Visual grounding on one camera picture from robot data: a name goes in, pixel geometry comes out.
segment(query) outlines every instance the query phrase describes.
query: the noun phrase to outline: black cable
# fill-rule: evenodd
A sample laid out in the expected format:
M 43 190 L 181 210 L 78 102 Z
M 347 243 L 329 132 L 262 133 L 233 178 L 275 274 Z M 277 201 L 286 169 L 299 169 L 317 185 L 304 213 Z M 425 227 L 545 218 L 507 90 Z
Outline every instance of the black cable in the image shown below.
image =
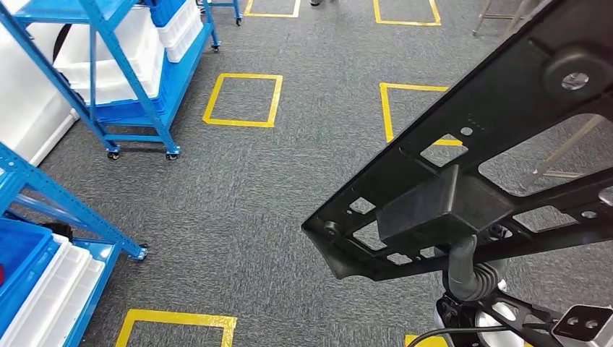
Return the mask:
M 436 329 L 433 331 L 429 331 L 428 333 L 421 334 L 417 336 L 415 340 L 411 341 L 406 347 L 415 347 L 417 343 L 426 340 L 427 338 L 431 338 L 432 336 L 442 335 L 442 334 L 466 334 L 466 333 L 494 333 L 497 331 L 506 331 L 509 330 L 508 327 L 496 326 L 496 327 L 446 327 L 443 329 Z

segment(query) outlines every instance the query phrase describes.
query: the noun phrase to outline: bolt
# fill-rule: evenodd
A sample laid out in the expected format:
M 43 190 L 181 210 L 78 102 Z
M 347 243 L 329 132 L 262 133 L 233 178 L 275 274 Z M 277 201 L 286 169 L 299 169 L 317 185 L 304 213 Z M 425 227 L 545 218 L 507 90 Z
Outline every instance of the bolt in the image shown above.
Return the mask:
M 336 236 L 336 235 L 338 235 L 338 224 L 332 222 L 331 220 L 329 220 L 329 221 L 324 223 L 324 230 L 326 230 L 328 235 Z

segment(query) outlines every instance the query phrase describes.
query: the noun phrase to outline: white plastic bin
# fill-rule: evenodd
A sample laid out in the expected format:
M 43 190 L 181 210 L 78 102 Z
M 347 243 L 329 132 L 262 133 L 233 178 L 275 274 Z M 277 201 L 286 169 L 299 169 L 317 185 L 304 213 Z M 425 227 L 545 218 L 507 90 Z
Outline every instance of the white plastic bin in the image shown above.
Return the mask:
M 150 62 L 150 66 L 145 67 L 149 72 L 149 76 L 139 77 L 139 81 L 145 93 L 149 98 L 157 98 L 160 92 L 160 81 L 162 78 L 162 66 L 164 62 L 164 46 L 160 42 L 157 35 L 150 35 L 152 41 L 151 46 L 155 45 L 154 59 Z M 72 89 L 79 93 L 86 104 L 90 104 L 90 84 L 89 81 L 85 84 L 71 84 Z M 117 100 L 136 100 L 136 94 L 128 81 L 124 78 L 112 83 L 97 83 L 96 84 L 96 104 L 101 105 Z
M 168 60 L 173 63 L 180 62 L 201 30 L 200 9 L 194 1 L 185 0 L 168 24 L 158 28 Z
M 56 324 L 48 331 L 41 346 L 63 346 L 70 335 L 74 324 L 81 315 L 85 303 L 90 298 L 95 284 L 104 270 L 104 263 L 97 260 L 89 261 L 85 273 L 75 283 L 72 295 L 67 298 L 64 309 L 60 312 Z
M 160 87 L 157 81 L 162 72 L 163 45 L 151 20 L 149 8 L 132 8 L 115 29 L 115 35 L 145 92 L 155 97 Z M 96 103 L 136 99 L 102 38 L 99 34 L 96 37 Z M 86 102 L 90 99 L 88 43 L 89 25 L 73 25 L 53 63 Z
M 53 239 L 60 248 L 2 336 L 1 347 L 43 346 L 92 259 L 86 249 L 72 246 L 65 237 L 54 234 Z

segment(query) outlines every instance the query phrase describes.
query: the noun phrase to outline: blue storage box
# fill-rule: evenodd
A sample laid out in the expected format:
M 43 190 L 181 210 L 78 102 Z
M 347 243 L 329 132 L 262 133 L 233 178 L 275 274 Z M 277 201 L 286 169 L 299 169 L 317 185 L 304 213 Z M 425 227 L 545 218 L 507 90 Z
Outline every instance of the blue storage box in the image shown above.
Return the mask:
M 172 86 L 168 86 L 164 81 L 168 81 L 169 64 L 172 64 L 164 53 L 164 62 L 162 64 L 162 78 L 160 79 L 160 91 L 157 98 L 150 99 L 153 103 L 153 107 L 158 113 L 166 112 L 166 106 L 171 100 Z M 112 103 L 105 103 L 103 105 L 97 105 L 95 110 L 95 117 L 100 122 L 116 121 L 119 119 L 132 118 L 134 115 L 145 115 L 145 110 L 138 100 L 120 100 Z
M 156 27 L 164 27 L 185 1 L 194 0 L 157 0 L 157 3 L 150 7 L 153 24 Z
M 0 264 L 4 268 L 4 282 L 0 285 L 0 335 L 11 324 L 58 248 L 51 230 L 0 218 Z

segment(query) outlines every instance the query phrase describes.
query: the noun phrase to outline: screw hole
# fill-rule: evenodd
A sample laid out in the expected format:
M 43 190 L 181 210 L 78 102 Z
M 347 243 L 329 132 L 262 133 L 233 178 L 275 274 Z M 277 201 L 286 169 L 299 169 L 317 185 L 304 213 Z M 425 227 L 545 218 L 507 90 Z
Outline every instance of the screw hole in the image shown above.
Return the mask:
M 579 90 L 588 84 L 590 77 L 582 72 L 567 74 L 562 79 L 562 87 L 566 90 Z
M 598 213 L 595 213 L 594 211 L 583 211 L 581 213 L 581 216 L 587 219 L 595 218 L 597 215 Z
M 589 320 L 589 321 L 586 322 L 586 327 L 588 329 L 594 329 L 597 326 L 598 326 L 598 322 L 595 321 L 595 320 Z
M 469 127 L 463 127 L 460 129 L 460 133 L 464 136 L 471 136 L 473 134 L 473 130 Z

